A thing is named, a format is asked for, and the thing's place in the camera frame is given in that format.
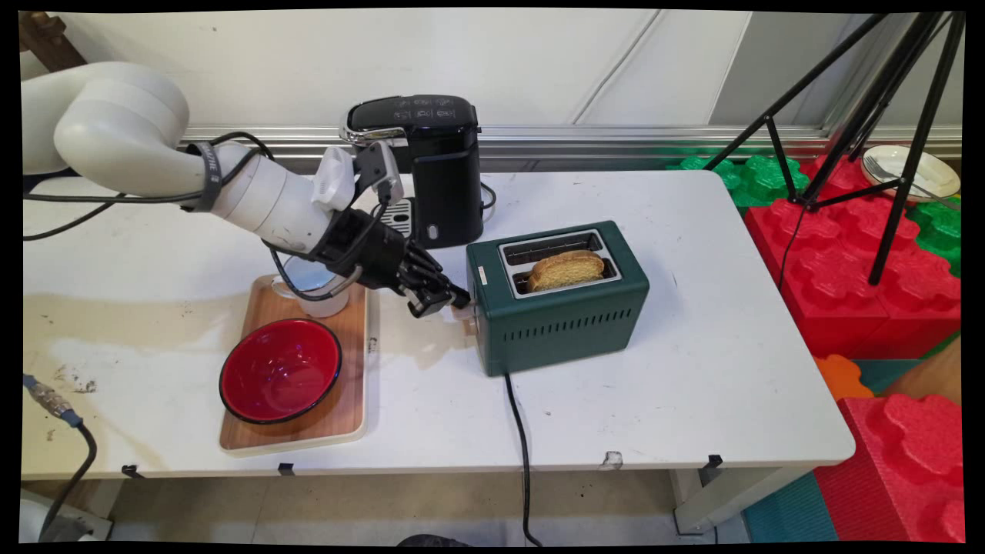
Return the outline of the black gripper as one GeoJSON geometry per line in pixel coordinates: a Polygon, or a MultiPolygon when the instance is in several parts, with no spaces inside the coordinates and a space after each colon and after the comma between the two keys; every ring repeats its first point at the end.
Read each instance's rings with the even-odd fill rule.
{"type": "Polygon", "coordinates": [[[331,214],[311,259],[335,274],[350,277],[362,268],[356,283],[367,289],[388,289],[404,295],[409,312],[425,318],[446,306],[464,309],[471,295],[443,273],[442,266],[421,246],[385,224],[390,208],[372,213],[346,209],[331,214]]]}

